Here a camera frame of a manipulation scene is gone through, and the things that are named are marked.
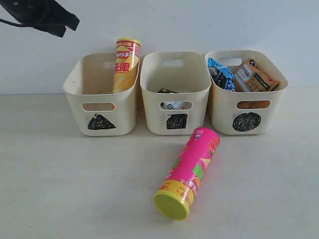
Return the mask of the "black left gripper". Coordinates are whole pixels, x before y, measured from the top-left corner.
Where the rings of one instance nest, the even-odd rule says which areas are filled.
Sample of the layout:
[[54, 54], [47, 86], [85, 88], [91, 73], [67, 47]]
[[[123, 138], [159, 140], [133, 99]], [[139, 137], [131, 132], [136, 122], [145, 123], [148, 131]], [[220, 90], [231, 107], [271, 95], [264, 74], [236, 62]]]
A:
[[[68, 12], [55, 0], [1, 0], [0, 5], [16, 21], [0, 19], [1, 23], [15, 27], [33, 27], [57, 37], [63, 37], [66, 27], [75, 31], [80, 23], [79, 18]], [[47, 17], [55, 12], [57, 22]]]

